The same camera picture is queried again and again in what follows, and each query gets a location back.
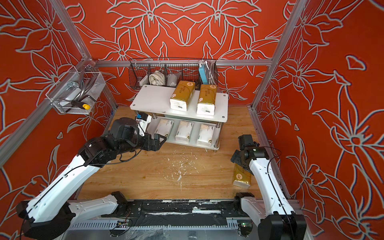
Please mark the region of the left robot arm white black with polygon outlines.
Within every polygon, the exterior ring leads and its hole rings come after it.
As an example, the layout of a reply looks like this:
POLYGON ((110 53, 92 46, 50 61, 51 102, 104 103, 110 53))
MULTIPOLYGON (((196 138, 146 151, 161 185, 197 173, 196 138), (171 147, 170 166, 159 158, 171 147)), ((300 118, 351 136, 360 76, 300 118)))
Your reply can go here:
POLYGON ((167 137, 146 133, 149 123, 149 119, 120 118, 106 134, 86 142, 47 188, 17 205, 17 214, 23 219, 21 235, 35 240, 53 240, 78 222, 98 216, 127 216, 130 204, 119 191, 82 204, 68 200, 94 173, 104 166, 114 165, 118 155, 130 152, 137 156, 141 151, 158 151, 167 137))

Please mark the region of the gold tissue pack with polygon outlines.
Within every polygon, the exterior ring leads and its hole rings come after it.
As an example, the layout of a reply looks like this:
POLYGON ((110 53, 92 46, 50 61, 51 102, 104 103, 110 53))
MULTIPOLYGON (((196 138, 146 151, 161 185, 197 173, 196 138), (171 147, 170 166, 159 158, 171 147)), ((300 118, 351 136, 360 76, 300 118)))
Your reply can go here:
POLYGON ((243 189, 249 189, 251 186, 251 173, 247 172, 241 166, 235 164, 233 185, 243 189))
POLYGON ((213 116, 216 108, 217 85, 201 85, 197 114, 213 116))
POLYGON ((195 89, 195 82, 180 81, 170 97, 170 108, 172 110, 186 112, 195 89))

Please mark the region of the white tissue pack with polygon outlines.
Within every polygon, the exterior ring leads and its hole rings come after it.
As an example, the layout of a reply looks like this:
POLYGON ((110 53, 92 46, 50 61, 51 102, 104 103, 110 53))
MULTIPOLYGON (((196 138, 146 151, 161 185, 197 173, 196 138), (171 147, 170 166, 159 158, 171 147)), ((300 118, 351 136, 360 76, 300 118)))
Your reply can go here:
POLYGON ((188 143, 191 139, 193 125, 193 122, 180 121, 175 140, 181 143, 188 143))
POLYGON ((161 136, 168 138, 172 131, 173 125, 174 125, 173 120, 160 119, 154 134, 159 134, 161 136))
POLYGON ((215 131, 214 126, 201 124, 198 139, 197 139, 197 145, 209 148, 212 145, 214 131, 215 131))

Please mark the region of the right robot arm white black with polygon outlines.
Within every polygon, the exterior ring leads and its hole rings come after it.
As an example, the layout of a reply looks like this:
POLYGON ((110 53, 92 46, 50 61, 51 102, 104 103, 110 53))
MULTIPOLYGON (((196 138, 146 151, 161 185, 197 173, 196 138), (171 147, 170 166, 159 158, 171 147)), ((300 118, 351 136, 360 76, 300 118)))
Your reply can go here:
POLYGON ((255 177, 264 205, 250 193, 237 193, 235 209, 251 218, 260 240, 303 240, 307 230, 305 217, 296 212, 280 188, 272 169, 274 158, 251 135, 241 135, 238 141, 240 149, 234 152, 231 162, 255 177))

